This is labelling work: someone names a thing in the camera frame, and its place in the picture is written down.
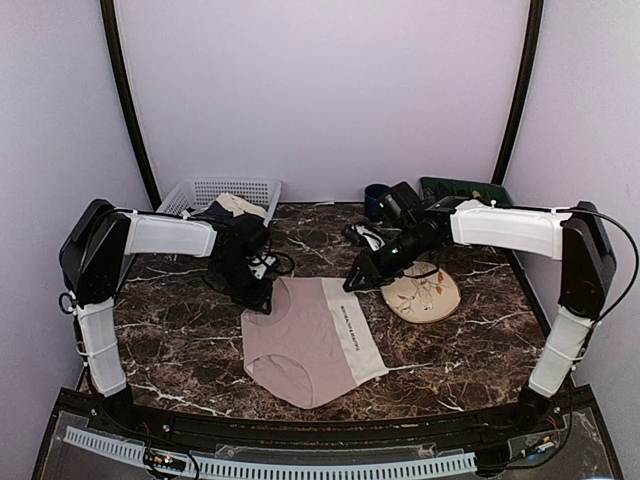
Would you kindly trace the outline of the pink and white underwear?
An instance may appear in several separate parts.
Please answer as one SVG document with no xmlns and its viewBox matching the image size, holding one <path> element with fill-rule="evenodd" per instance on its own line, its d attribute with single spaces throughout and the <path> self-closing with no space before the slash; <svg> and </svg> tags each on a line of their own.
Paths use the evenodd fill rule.
<svg viewBox="0 0 640 480">
<path fill-rule="evenodd" d="M 357 296 L 341 278 L 278 278 L 270 314 L 241 315 L 243 366 L 258 385 L 314 409 L 385 376 Z"/>
</svg>

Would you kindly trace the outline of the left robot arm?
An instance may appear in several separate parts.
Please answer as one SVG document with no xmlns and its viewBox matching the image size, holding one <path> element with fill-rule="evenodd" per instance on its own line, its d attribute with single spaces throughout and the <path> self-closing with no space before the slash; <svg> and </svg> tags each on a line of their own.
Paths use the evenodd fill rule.
<svg viewBox="0 0 640 480">
<path fill-rule="evenodd" d="M 59 253 L 66 287 L 59 307 L 72 316 L 76 348 L 103 421 L 120 436 L 141 427 L 140 412 L 122 368 L 115 333 L 115 298 L 124 259 L 137 254 L 176 254 L 210 261 L 209 281 L 234 303 L 271 311 L 271 263 L 262 256 L 270 241 L 266 211 L 223 193 L 199 210 L 173 215 L 117 208 L 92 201 Z"/>
</svg>

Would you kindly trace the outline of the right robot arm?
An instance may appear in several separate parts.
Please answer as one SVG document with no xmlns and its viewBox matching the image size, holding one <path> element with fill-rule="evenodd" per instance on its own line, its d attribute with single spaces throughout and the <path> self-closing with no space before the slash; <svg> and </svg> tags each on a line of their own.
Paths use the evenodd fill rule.
<svg viewBox="0 0 640 480">
<path fill-rule="evenodd" d="M 517 432 L 534 432 L 547 420 L 553 397 L 612 309 L 606 299 L 617 262 L 604 227 L 609 217 L 587 201 L 566 208 L 513 206 L 464 196 L 431 202 L 406 182 L 392 187 L 378 204 L 400 232 L 381 247 L 366 247 L 356 256 L 343 283 L 347 292 L 387 286 L 420 256 L 443 245 L 491 246 L 560 263 L 558 312 L 510 413 Z"/>
</svg>

